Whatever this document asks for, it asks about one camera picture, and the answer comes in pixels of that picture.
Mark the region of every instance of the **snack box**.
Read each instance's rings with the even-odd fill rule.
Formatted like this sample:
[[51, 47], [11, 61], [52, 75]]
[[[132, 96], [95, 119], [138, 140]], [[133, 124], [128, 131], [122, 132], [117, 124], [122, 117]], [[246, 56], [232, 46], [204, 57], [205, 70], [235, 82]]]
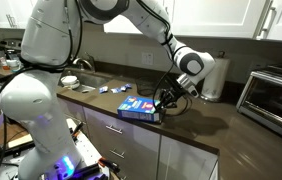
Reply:
[[119, 106], [118, 115], [122, 119], [136, 119], [147, 122], [159, 122], [160, 113], [155, 112], [152, 99], [128, 96]]

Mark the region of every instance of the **blue light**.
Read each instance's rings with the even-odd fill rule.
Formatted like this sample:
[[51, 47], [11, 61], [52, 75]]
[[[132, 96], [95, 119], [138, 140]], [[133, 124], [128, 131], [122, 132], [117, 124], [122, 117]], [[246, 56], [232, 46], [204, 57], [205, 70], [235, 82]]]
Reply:
[[66, 172], [65, 172], [67, 174], [66, 177], [71, 176], [74, 173], [74, 166], [73, 166], [72, 162], [70, 161], [69, 157], [64, 156], [62, 158], [62, 161], [63, 161], [63, 164], [66, 168]]

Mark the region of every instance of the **paper towel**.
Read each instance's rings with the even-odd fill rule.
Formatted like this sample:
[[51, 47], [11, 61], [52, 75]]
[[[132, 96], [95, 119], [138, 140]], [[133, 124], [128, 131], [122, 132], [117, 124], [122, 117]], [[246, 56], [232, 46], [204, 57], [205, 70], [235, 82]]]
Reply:
[[227, 75], [230, 59], [215, 58], [215, 66], [204, 80], [201, 98], [208, 101], [219, 101]]

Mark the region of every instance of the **small package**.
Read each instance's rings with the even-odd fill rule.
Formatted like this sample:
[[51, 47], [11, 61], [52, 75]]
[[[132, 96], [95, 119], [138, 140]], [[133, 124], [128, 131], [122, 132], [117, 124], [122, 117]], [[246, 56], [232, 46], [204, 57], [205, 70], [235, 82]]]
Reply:
[[120, 89], [121, 89], [122, 92], [126, 92], [127, 91], [127, 87], [125, 87], [125, 86], [121, 86]]
[[125, 88], [127, 88], [127, 89], [132, 89], [131, 84], [126, 84], [126, 85], [124, 85], [124, 86], [125, 86]]
[[120, 93], [121, 89], [120, 88], [113, 88], [113, 89], [111, 89], [111, 91], [115, 94], [115, 93]]
[[160, 113], [155, 112], [152, 99], [128, 96], [117, 109], [119, 118], [136, 119], [147, 122], [159, 122]]
[[102, 94], [102, 93], [106, 93], [108, 92], [108, 86], [103, 86], [99, 89], [99, 93]]

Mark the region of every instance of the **kitchen sink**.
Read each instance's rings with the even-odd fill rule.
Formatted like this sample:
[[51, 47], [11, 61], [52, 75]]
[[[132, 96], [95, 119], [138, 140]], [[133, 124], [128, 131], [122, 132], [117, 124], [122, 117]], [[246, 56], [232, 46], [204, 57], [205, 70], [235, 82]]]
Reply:
[[[82, 71], [80, 69], [65, 69], [61, 74], [61, 78], [64, 76], [76, 76], [80, 82], [80, 85], [77, 88], [72, 89], [73, 91], [81, 92], [81, 93], [88, 93], [93, 91], [94, 89], [102, 86], [103, 84], [109, 82], [111, 78], [108, 77], [101, 77], [94, 74], [91, 74], [86, 71]], [[61, 78], [59, 80], [58, 85], [63, 87], [61, 82]]]

